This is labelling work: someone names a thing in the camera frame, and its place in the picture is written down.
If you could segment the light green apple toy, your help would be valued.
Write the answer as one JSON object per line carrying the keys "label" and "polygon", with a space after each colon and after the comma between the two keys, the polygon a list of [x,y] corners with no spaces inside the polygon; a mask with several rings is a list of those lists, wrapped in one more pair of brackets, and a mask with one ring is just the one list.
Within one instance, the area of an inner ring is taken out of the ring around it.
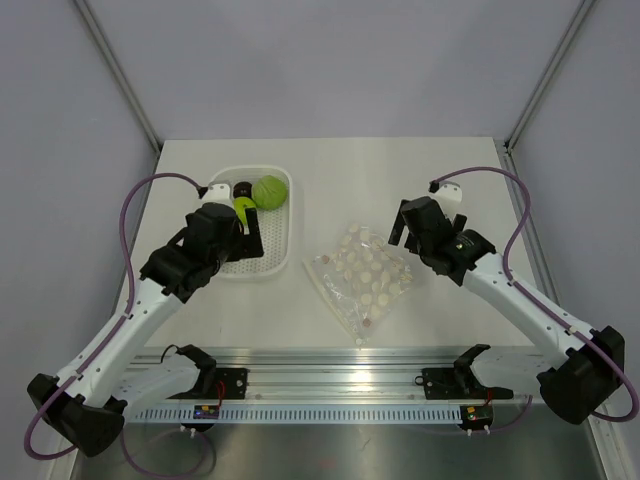
{"label": "light green apple toy", "polygon": [[234,209],[235,209],[236,214],[237,214],[238,218],[240,219],[241,223],[244,226],[247,226],[248,225],[248,218],[247,218],[246,211],[250,210],[250,209],[256,210],[257,206],[256,206],[255,202],[249,197],[239,196],[239,197],[234,199],[233,205],[234,205]]}

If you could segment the dark round fruit toy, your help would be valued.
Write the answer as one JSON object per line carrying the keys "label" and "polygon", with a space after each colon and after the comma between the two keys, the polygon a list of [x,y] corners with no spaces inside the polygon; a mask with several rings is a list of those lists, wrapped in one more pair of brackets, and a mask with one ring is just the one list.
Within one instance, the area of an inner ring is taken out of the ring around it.
{"label": "dark round fruit toy", "polygon": [[251,198],[252,197],[252,183],[248,181],[238,182],[233,187],[234,198]]}

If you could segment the green cabbage toy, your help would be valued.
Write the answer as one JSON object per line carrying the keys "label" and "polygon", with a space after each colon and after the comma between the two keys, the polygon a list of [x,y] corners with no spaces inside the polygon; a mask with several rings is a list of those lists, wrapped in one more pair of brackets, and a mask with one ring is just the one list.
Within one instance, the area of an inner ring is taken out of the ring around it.
{"label": "green cabbage toy", "polygon": [[258,208],[275,210],[280,208],[288,197],[288,187],[279,178],[266,175],[252,186],[252,199]]}

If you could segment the clear dotted zip bag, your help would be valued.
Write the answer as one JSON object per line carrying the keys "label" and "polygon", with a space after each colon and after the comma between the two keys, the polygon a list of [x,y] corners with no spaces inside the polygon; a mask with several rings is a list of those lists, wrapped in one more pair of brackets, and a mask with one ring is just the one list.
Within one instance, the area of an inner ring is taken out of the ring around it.
{"label": "clear dotted zip bag", "polygon": [[353,223],[337,243],[306,259],[304,269],[321,299],[358,347],[415,284],[409,264],[366,225]]}

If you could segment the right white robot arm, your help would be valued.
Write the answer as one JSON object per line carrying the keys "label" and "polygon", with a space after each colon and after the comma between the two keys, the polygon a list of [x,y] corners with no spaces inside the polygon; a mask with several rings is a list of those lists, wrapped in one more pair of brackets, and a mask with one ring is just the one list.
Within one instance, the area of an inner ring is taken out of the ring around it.
{"label": "right white robot arm", "polygon": [[466,218],[448,219],[439,203],[423,196],[401,202],[389,237],[404,240],[435,274],[480,297],[544,356],[534,389],[562,420],[579,425],[623,384],[625,340],[611,326],[596,330],[539,291],[518,282],[502,256]]}

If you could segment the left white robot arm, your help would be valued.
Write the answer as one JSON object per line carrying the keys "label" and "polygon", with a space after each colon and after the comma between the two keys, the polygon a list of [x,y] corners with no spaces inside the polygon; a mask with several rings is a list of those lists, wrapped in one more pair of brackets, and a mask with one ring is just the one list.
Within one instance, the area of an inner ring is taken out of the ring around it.
{"label": "left white robot arm", "polygon": [[94,339],[55,375],[37,374],[27,393],[44,420],[87,457],[106,450],[125,423],[175,395],[220,394],[215,359],[194,345],[131,380],[122,375],[151,335],[221,267],[264,254],[258,215],[208,202],[186,217],[186,225],[155,250],[130,283],[123,313],[114,315]]}

